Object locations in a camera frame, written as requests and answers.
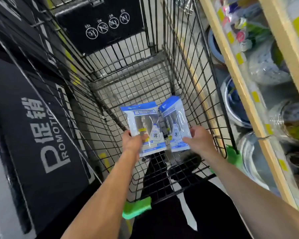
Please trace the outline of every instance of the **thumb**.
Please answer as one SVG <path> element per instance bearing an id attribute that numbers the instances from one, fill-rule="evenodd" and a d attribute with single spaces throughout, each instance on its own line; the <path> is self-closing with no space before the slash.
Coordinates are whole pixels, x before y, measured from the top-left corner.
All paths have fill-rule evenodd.
<path id="1" fill-rule="evenodd" d="M 192 141 L 192 138 L 183 137 L 183 142 L 190 144 Z"/>

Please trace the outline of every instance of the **store shelf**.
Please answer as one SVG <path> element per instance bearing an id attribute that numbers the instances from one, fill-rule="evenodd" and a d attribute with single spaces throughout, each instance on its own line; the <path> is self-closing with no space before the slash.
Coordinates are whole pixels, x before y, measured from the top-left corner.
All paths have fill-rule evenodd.
<path id="1" fill-rule="evenodd" d="M 275 137 L 271 137 L 272 130 L 269 125 L 268 109 L 258 86 L 252 82 L 244 54 L 235 44 L 233 33 L 226 26 L 222 27 L 224 18 L 222 9 L 217 5 L 218 0 L 200 0 L 215 39 L 224 56 L 225 63 L 235 83 L 240 99 L 247 116 L 260 138 L 259 143 L 273 178 L 282 198 L 291 206 L 299 209 L 299 190 L 295 186 L 293 175 L 288 168 L 283 148 Z"/>
<path id="2" fill-rule="evenodd" d="M 299 92 L 299 22 L 288 15 L 287 0 L 259 1 Z"/>

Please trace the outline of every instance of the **wooden shelf edge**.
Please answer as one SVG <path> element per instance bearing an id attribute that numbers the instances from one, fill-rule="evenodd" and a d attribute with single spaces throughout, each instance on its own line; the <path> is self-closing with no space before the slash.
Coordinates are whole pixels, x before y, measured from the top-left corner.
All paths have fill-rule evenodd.
<path id="1" fill-rule="evenodd" d="M 291 191 L 283 174 L 283 171 L 281 170 L 276 154 L 270 144 L 270 141 L 259 140 L 259 145 L 266 158 L 266 161 L 271 170 L 272 176 L 281 194 L 282 199 L 292 207 L 298 209 L 295 199 L 291 194 Z"/>
<path id="2" fill-rule="evenodd" d="M 282 0 L 259 0 L 299 92 L 299 38 Z"/>
<path id="3" fill-rule="evenodd" d="M 211 29 L 213 30 L 215 39 L 218 43 L 221 53 L 224 56 L 225 63 L 229 70 L 229 73 L 234 81 L 235 87 L 238 91 L 240 99 L 246 110 L 250 123 L 255 131 L 257 137 L 266 137 L 267 133 L 263 126 L 263 123 L 258 115 L 256 107 L 253 103 L 252 97 L 248 91 L 247 85 L 244 82 L 242 73 L 238 67 L 234 54 L 227 41 L 223 28 L 219 22 L 215 8 L 211 0 L 199 0 L 203 10 L 207 16 Z"/>

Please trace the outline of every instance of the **blue package top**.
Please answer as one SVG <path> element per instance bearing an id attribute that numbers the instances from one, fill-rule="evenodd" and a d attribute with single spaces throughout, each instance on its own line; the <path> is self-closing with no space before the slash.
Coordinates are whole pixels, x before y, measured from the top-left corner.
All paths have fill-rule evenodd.
<path id="1" fill-rule="evenodd" d="M 121 111 L 125 112 L 125 111 L 133 111 L 133 110 L 141 110 L 141 109 L 148 109 L 148 108 L 153 108 L 156 107 L 156 102 L 155 101 L 151 101 L 148 103 L 144 103 L 144 104 L 137 104 L 137 105 L 133 105 L 133 106 L 121 106 Z"/>
<path id="2" fill-rule="evenodd" d="M 178 96 L 171 96 L 169 98 L 167 98 L 166 101 L 164 101 L 160 106 L 159 106 L 159 110 L 161 112 L 165 112 L 168 108 L 170 108 L 173 104 L 175 104 L 176 101 L 180 100 L 180 98 Z"/>

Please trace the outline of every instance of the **green plastic corner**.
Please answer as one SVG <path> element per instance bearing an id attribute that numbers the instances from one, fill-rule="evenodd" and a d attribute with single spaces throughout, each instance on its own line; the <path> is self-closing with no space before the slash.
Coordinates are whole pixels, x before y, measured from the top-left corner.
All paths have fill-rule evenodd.
<path id="1" fill-rule="evenodd" d="M 147 197 L 143 200 L 138 200 L 136 202 L 125 202 L 122 217 L 126 220 L 132 219 L 144 211 L 152 209 L 151 207 L 152 199 L 151 197 Z"/>
<path id="2" fill-rule="evenodd" d="M 226 144 L 226 150 L 227 150 L 227 158 L 226 160 L 228 163 L 231 163 L 236 168 L 240 169 L 243 165 L 243 157 L 241 156 L 240 152 L 238 151 L 238 154 L 236 153 L 235 149 L 231 146 Z"/>

